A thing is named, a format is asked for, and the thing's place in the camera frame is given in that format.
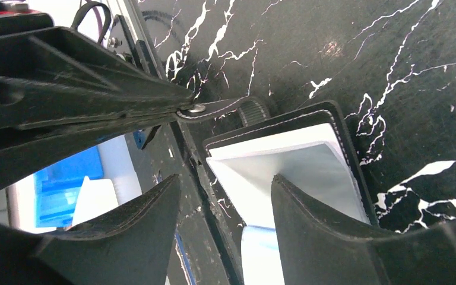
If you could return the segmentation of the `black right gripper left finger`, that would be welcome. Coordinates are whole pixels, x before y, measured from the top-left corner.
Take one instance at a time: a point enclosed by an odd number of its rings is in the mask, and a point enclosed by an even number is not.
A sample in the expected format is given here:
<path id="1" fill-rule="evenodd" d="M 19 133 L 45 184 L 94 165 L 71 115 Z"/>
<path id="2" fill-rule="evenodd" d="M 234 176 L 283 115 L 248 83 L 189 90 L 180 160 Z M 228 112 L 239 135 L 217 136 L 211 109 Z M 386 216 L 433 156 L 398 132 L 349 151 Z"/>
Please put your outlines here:
<path id="1" fill-rule="evenodd" d="M 180 199 L 171 175 L 66 232 L 0 224 L 0 284 L 164 284 Z"/>

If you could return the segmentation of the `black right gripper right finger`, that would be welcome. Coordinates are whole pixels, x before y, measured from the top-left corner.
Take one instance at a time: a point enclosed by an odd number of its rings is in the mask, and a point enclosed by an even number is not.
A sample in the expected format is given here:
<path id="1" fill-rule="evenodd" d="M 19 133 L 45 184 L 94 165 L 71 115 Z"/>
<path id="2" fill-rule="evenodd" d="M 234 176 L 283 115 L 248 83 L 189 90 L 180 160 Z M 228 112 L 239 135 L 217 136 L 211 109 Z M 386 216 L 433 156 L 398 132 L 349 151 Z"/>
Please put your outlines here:
<path id="1" fill-rule="evenodd" d="M 398 234 L 335 210 L 282 175 L 271 202 L 286 284 L 456 284 L 456 221 Z"/>

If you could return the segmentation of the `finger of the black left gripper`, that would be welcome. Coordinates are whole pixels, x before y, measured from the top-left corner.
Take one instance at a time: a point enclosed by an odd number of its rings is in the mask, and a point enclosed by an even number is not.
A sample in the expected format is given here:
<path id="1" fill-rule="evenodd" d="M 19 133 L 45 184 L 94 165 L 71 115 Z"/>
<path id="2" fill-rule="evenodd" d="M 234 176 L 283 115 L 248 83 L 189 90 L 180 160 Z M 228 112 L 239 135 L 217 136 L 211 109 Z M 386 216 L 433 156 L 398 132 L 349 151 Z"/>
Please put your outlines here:
<path id="1" fill-rule="evenodd" d="M 145 74 L 47 14 L 0 15 L 0 129 L 161 115 L 192 93 Z"/>
<path id="2" fill-rule="evenodd" d="M 0 129 L 0 190 L 99 143 L 173 120 L 170 115 L 159 115 L 27 130 Z"/>

